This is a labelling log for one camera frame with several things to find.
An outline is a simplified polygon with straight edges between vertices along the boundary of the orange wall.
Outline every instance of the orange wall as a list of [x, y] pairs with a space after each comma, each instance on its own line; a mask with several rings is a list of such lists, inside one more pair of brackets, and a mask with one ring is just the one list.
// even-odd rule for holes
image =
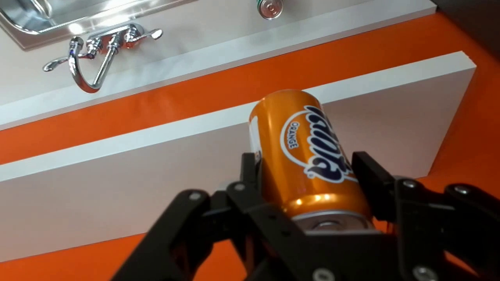
[[[0, 164], [252, 102], [274, 90], [310, 88], [457, 51], [477, 65], [476, 75], [421, 182], [434, 191], [465, 182], [500, 197], [500, 63], [440, 15], [0, 132], [1, 147], [9, 149], [1, 150]], [[138, 241], [2, 263], [0, 280], [107, 280]], [[221, 272], [224, 280], [243, 275], [227, 244], [215, 247], [196, 280], [220, 280]]]

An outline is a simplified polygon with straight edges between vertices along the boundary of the screw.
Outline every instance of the screw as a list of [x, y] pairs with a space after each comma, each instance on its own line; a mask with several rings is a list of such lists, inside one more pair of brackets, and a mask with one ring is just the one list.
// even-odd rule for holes
[[315, 269], [312, 272], [312, 281], [334, 281], [334, 275], [327, 269]]
[[412, 277], [415, 277], [416, 281], [437, 281], [438, 280], [435, 272], [427, 268], [412, 269]]
[[245, 185], [235, 185], [234, 189], [241, 193], [241, 191], [245, 191]]
[[457, 193], [460, 196], [468, 196], [470, 194], [470, 189], [466, 186], [454, 186], [452, 189], [454, 189], [454, 193]]
[[409, 180], [404, 180], [404, 182], [402, 182], [402, 186], [406, 186], [407, 189], [413, 189], [413, 188], [416, 188], [416, 183], [409, 182]]
[[191, 202], [195, 202], [195, 200], [198, 200], [198, 199], [201, 199], [201, 194], [199, 194], [199, 193], [191, 193], [191, 194], [188, 196], [188, 200], [191, 200]]

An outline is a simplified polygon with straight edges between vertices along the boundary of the faucet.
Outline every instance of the faucet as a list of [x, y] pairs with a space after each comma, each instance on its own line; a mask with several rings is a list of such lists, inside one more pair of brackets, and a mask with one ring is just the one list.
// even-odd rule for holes
[[[43, 66], [43, 72], [51, 72], [59, 65], [66, 63], [74, 83], [84, 93], [95, 94], [96, 91], [99, 91], [109, 66], [120, 49], [135, 49], [143, 40], [151, 38], [156, 41], [160, 36], [162, 30], [143, 32], [143, 29], [137, 24], [127, 24], [102, 33], [96, 33], [93, 36], [88, 36], [85, 43], [82, 43], [81, 38], [73, 36], [68, 41], [68, 57], [51, 60]], [[106, 54], [106, 57], [93, 82], [87, 83], [79, 72], [79, 60], [93, 60], [96, 54]]]

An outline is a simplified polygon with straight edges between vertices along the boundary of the fanta can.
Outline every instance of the fanta can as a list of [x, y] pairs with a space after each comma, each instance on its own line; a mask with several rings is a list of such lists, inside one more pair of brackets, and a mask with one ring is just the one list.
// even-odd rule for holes
[[277, 91], [249, 115], [260, 194], [309, 235], [371, 230], [368, 204], [320, 104]]

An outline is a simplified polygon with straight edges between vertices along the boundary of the white surface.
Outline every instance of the white surface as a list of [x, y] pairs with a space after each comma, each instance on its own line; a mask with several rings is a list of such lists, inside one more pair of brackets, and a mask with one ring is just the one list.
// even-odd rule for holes
[[[434, 13], [427, 0], [285, 0], [284, 18], [268, 24], [251, 0], [232, 4], [198, 0], [137, 21], [145, 29], [165, 26], [163, 40], [121, 52], [95, 96], [82, 94], [65, 66], [40, 72], [66, 52], [65, 43], [23, 54], [0, 36], [7, 46], [2, 58], [12, 61], [0, 69], [0, 130]], [[87, 69], [87, 80], [96, 68]]]
[[[451, 54], [312, 90], [349, 155], [431, 168], [473, 74]], [[0, 261], [143, 233], [184, 189], [237, 180], [252, 104], [0, 166]]]

